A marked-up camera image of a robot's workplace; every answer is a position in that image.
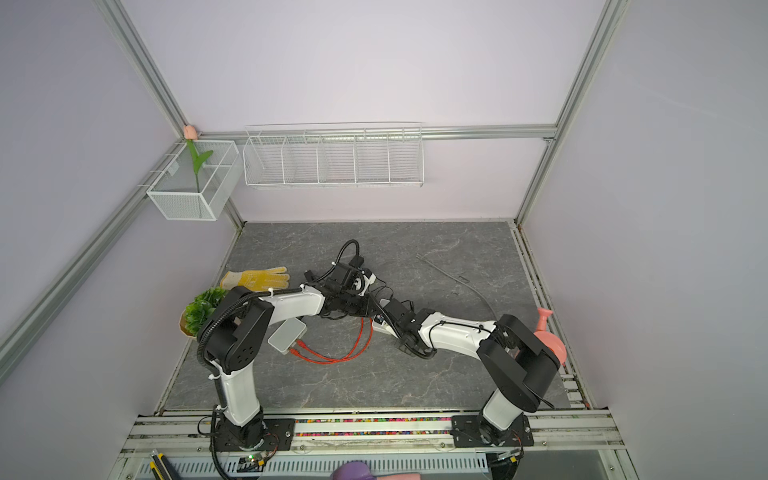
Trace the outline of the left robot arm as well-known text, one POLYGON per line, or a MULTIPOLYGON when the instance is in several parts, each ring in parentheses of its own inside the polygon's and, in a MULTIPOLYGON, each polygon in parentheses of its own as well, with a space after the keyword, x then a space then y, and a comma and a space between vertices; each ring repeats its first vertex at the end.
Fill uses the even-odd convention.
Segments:
POLYGON ((331 267, 317 276, 305 274, 297 288, 253 291, 245 286, 228 290, 197 334, 198 362, 214 382, 219 408, 214 414, 213 436, 234 449, 256 450, 271 432, 258 399, 254 362, 275 325, 275 334, 286 334, 279 344, 291 351, 302 334, 296 329, 303 317, 340 314, 366 320, 371 317, 369 286, 375 275, 363 268, 359 242, 346 241, 331 267))

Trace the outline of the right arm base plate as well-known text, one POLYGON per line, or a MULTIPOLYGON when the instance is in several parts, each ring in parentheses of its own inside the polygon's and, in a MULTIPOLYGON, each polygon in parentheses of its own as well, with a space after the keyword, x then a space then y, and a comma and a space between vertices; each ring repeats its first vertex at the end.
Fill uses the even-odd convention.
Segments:
POLYGON ((451 435, 458 448, 480 447, 531 447, 534 439, 526 415, 518 415, 504 429, 494 427, 481 414, 454 415, 451 417, 451 435))

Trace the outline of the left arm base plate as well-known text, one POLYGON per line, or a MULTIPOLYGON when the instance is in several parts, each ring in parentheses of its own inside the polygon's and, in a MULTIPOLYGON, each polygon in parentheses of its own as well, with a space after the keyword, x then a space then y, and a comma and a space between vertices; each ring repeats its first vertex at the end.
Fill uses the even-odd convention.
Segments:
POLYGON ((256 419, 244 427, 226 418, 212 427, 217 452, 287 451, 291 448, 296 422, 293 418, 256 419))

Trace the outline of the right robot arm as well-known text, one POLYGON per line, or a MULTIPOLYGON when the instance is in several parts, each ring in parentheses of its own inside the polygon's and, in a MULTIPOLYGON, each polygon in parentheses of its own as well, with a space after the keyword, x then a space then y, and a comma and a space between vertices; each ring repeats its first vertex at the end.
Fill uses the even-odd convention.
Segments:
POLYGON ((552 381, 567 360, 564 342, 547 330, 552 312, 540 308, 535 329, 509 314, 495 321, 446 316, 431 309, 417 312, 396 300, 374 308, 374 327, 398 339, 404 351, 422 359, 447 350, 477 359, 495 390, 474 417, 453 418, 454 443, 466 447, 530 444, 527 413, 543 404, 552 381))

